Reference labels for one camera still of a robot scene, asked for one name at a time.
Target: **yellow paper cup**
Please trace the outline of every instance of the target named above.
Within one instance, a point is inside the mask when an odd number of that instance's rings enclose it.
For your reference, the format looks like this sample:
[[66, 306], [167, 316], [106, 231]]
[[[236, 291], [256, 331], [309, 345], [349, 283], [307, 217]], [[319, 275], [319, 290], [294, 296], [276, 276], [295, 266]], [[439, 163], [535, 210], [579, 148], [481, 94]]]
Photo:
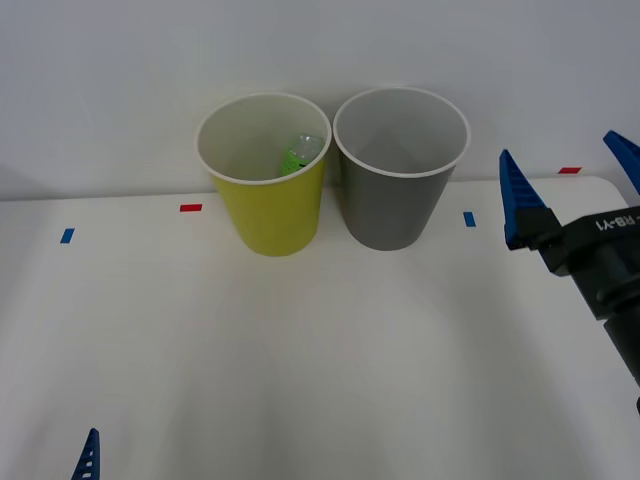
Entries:
[[[303, 169], [278, 178], [298, 135], [324, 139]], [[331, 125], [310, 101], [287, 93], [256, 93], [227, 102], [201, 125], [200, 160], [213, 175], [240, 238], [254, 252], [290, 255], [318, 229], [324, 156]]]

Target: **gray paper cup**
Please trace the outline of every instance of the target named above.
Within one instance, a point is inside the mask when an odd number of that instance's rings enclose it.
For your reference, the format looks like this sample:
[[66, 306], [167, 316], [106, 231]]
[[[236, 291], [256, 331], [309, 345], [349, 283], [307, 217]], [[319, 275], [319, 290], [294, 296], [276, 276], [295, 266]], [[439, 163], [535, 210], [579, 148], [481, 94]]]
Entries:
[[342, 105], [333, 132], [351, 234], [376, 250], [411, 245], [469, 146], [467, 119], [425, 90], [381, 88]]

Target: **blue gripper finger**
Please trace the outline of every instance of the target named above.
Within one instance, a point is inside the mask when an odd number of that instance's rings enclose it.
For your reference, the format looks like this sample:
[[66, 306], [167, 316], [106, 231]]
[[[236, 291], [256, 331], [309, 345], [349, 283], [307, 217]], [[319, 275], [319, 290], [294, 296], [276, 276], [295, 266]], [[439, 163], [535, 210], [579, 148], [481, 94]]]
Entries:
[[100, 434], [92, 428], [71, 480], [100, 480]]
[[522, 174], [508, 150], [500, 155], [500, 191], [504, 207], [504, 235], [509, 248], [521, 248], [516, 211], [545, 207], [536, 191]]
[[603, 140], [633, 183], [636, 192], [640, 193], [640, 147], [613, 130]]

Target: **blue tape marker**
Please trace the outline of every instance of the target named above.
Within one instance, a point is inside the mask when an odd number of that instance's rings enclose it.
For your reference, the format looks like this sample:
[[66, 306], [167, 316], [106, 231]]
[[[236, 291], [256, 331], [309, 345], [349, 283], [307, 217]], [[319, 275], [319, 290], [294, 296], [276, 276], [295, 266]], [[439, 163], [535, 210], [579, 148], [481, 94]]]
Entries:
[[464, 212], [464, 223], [467, 227], [476, 226], [476, 220], [473, 218], [473, 212]]
[[75, 228], [67, 228], [62, 234], [62, 238], [60, 239], [60, 243], [71, 243], [71, 237], [73, 237], [73, 232], [75, 232]]

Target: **white wall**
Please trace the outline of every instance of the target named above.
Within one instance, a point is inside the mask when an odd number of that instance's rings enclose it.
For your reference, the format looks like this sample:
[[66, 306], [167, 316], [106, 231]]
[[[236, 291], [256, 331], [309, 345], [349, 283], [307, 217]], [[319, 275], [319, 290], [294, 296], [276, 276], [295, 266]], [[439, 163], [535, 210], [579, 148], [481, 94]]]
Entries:
[[601, 141], [640, 143], [636, 0], [2, 0], [0, 197], [195, 192], [201, 118], [302, 93], [333, 115], [371, 86], [454, 101], [458, 177], [579, 165], [629, 184]]

